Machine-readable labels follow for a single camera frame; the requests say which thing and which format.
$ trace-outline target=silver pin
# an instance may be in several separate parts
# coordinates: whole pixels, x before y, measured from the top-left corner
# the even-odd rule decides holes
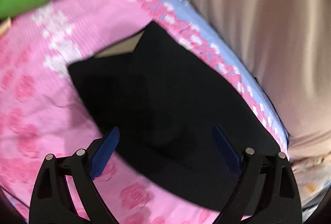
[[[77,150],[77,151],[76,151],[76,154],[77,154],[78,156],[83,156],[83,155],[85,154],[85,149],[79,149],[79,150]]]
[[[286,155],[283,152],[279,152],[278,153],[278,157],[281,158],[281,159],[285,159],[286,158]]]
[[[246,148],[246,153],[249,154],[249,155],[253,155],[255,153],[255,150],[252,149],[252,148]]]
[[[51,159],[53,159],[53,154],[48,154],[45,159],[50,161]]]

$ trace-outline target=mattress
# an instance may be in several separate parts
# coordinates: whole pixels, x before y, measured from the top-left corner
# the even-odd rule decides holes
[[[0,184],[26,219],[44,157],[72,155],[100,137],[67,66],[152,20],[226,78],[287,153],[287,132],[271,102],[186,0],[54,0],[16,18],[0,39]],[[87,218],[72,178],[67,181],[79,215]],[[219,214],[168,193],[116,153],[95,185],[120,224],[211,224]]]

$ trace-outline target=beige fabric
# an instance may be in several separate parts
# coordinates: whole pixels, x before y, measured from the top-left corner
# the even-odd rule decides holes
[[[257,77],[292,159],[331,151],[331,0],[189,0]]]
[[[109,48],[104,49],[103,51],[96,54],[96,58],[133,52],[143,33],[144,31],[141,31],[138,34],[129,37],[128,39],[122,40],[110,46]]]
[[[331,154],[303,159],[292,166],[304,206],[323,191],[331,181]]]

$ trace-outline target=pink blanket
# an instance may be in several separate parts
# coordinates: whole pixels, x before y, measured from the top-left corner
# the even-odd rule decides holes
[[[68,63],[132,35],[160,14],[168,14],[159,23],[178,42],[186,38],[175,27],[171,7],[151,12],[141,6],[137,0],[55,0],[14,20],[0,39],[0,184],[24,203],[30,202],[48,153],[69,156],[100,136],[71,84]],[[199,39],[196,27],[181,23]],[[209,65],[234,68],[200,41],[196,44],[215,54]],[[192,44],[187,48],[194,53]],[[240,75],[226,79],[237,84]],[[70,177],[68,183],[77,211],[87,218]],[[211,224],[218,215],[161,189],[117,154],[95,184],[120,224]],[[28,209],[8,197],[27,219]]]

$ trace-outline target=black cloth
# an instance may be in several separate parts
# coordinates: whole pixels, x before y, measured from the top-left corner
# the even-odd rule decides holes
[[[237,184],[213,144],[215,124],[241,152],[280,151],[231,84],[155,22],[133,53],[77,62],[69,73],[101,132],[120,129],[117,152],[156,184],[203,207],[221,211]]]

